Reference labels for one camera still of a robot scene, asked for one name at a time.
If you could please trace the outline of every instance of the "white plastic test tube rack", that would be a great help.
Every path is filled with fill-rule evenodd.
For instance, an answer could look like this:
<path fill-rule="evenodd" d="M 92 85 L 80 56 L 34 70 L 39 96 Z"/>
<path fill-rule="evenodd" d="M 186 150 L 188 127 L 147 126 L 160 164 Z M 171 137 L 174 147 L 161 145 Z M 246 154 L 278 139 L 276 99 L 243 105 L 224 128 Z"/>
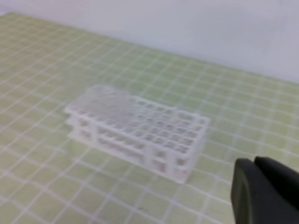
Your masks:
<path fill-rule="evenodd" d="M 205 145 L 209 118 L 97 85 L 71 102 L 69 137 L 184 183 Z"/>

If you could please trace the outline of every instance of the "white wall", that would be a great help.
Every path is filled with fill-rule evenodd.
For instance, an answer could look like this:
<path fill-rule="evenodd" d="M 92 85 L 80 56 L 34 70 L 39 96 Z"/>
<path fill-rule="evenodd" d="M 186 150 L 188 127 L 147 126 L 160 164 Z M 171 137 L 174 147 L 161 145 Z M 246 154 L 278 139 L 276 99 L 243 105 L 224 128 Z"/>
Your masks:
<path fill-rule="evenodd" d="M 299 5 L 279 2 L 10 0 L 9 5 L 130 42 L 299 81 Z"/>

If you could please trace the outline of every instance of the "grid mat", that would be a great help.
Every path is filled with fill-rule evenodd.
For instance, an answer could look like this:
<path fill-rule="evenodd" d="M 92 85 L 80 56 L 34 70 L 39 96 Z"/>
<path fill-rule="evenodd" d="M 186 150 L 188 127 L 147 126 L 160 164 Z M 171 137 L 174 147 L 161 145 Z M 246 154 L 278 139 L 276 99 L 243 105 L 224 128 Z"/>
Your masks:
<path fill-rule="evenodd" d="M 70 66 L 211 118 L 186 184 L 66 137 L 61 83 Z M 0 223 L 231 224 L 234 160 L 266 155 L 298 170 L 298 114 L 298 84 L 7 14 L 0 17 Z"/>

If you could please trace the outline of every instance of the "green grid surface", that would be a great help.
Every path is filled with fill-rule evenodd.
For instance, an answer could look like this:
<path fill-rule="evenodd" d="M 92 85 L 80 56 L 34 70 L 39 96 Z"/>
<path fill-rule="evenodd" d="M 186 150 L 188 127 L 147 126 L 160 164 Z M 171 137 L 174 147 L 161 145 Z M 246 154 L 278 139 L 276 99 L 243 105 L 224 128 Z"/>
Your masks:
<path fill-rule="evenodd" d="M 89 80 L 212 119 L 186 184 L 67 139 L 64 90 Z M 256 155 L 299 170 L 298 84 L 0 17 L 0 223 L 232 224 L 233 163 Z"/>

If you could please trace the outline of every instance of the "black object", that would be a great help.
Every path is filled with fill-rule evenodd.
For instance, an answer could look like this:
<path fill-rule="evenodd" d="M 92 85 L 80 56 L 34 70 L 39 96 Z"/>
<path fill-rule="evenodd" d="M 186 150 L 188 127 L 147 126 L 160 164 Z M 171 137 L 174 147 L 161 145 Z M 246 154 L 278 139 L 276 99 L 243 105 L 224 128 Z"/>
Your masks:
<path fill-rule="evenodd" d="M 235 162 L 236 224 L 299 224 L 299 173 L 268 157 Z"/>

